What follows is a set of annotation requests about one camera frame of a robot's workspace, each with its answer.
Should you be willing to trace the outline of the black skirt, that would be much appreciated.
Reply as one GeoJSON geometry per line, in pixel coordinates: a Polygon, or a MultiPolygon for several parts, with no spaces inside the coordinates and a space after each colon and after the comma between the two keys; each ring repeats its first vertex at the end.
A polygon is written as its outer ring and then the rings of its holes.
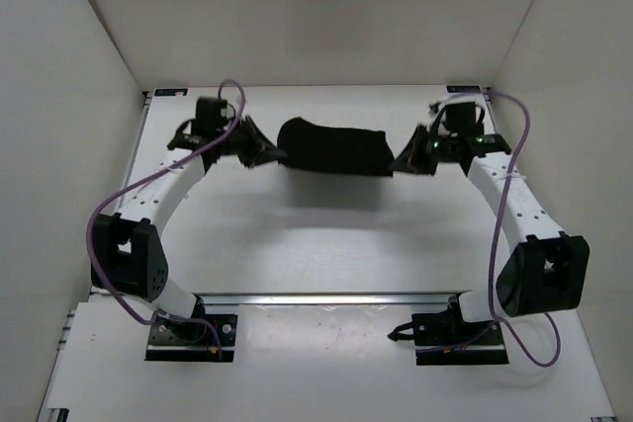
{"type": "Polygon", "coordinates": [[[332,175],[392,177],[394,154],[383,130],[325,127],[297,117],[277,136],[287,168],[332,175]]]}

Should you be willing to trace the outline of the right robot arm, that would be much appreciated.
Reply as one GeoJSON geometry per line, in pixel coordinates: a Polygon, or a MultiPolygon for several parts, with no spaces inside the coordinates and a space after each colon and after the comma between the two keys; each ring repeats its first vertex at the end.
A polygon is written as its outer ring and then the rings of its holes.
{"type": "Polygon", "coordinates": [[[429,107],[392,164],[395,172],[432,176],[441,163],[461,167],[495,213],[487,286],[457,298],[444,334],[466,343],[479,322],[575,309],[588,268],[589,246],[568,234],[541,206],[516,167],[519,149],[485,131],[486,110],[456,95],[429,107]]]}

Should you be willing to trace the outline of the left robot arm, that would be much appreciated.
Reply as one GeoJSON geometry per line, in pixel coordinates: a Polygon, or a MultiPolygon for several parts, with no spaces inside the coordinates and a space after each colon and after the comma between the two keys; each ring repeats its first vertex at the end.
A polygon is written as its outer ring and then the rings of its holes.
{"type": "Polygon", "coordinates": [[[157,171],[128,190],[128,200],[116,211],[93,217],[88,230],[93,286],[172,319],[186,341],[204,335],[207,316],[199,298],[170,277],[161,235],[190,190],[223,156],[254,168],[286,154],[227,100],[201,97],[194,117],[175,130],[157,171]]]}

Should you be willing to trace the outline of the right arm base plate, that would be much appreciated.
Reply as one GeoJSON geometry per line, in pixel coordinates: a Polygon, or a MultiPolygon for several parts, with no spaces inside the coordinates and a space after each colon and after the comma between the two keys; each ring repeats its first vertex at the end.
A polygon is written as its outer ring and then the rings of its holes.
{"type": "Polygon", "coordinates": [[[509,363],[501,329],[488,320],[466,322],[458,297],[452,295],[441,310],[418,311],[387,337],[412,342],[415,362],[430,366],[500,366],[509,363]]]}

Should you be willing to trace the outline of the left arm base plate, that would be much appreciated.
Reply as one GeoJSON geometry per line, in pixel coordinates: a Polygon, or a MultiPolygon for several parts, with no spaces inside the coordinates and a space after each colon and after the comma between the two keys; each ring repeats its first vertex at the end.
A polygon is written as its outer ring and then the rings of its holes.
{"type": "Polygon", "coordinates": [[[232,363],[238,326],[236,305],[206,305],[196,315],[212,325],[182,323],[157,317],[149,329],[145,359],[149,362],[232,363]]]}

